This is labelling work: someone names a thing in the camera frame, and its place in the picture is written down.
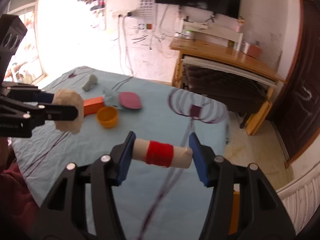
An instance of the wooden desk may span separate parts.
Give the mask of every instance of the wooden desk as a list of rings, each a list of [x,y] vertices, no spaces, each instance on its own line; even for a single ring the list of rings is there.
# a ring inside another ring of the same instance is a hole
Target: wooden desk
[[[206,41],[193,41],[181,38],[174,38],[170,44],[170,48],[179,51],[179,58],[177,60],[174,75],[172,78],[172,86],[177,88],[181,87],[181,78],[183,75],[182,59],[185,55],[225,63],[271,79],[276,83],[286,83],[286,80],[284,78],[275,73],[272,68],[270,68],[261,60],[247,56],[246,54],[236,51],[232,48],[226,48],[224,46],[209,43]],[[262,105],[259,112],[253,114],[248,120],[247,133],[249,135],[254,135],[257,132],[258,128],[269,113],[272,106],[270,98],[274,90],[275,88],[269,87],[266,102]]]

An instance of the dark leather stool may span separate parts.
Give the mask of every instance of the dark leather stool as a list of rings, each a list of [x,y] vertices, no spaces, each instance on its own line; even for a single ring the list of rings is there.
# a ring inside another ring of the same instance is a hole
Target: dark leather stool
[[[266,89],[256,81],[208,68],[185,65],[182,85],[184,89],[224,103],[229,111],[246,113],[240,128],[266,101]]]

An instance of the pink sponge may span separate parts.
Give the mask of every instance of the pink sponge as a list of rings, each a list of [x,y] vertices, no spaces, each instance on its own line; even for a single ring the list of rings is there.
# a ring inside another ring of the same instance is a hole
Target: pink sponge
[[[141,109],[140,97],[132,92],[121,92],[119,94],[119,102],[122,106],[129,109]]]

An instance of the yellow bowl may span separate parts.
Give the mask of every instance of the yellow bowl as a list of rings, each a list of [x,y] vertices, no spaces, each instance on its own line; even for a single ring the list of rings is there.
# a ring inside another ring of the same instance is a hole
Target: yellow bowl
[[[104,128],[113,128],[118,124],[119,113],[114,107],[101,108],[96,114],[98,122]]]

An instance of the dark brown door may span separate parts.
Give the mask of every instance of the dark brown door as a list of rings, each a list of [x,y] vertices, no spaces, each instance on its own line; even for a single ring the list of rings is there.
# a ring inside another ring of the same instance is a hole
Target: dark brown door
[[[303,0],[303,33],[296,66],[274,122],[293,158],[320,127],[320,11]]]

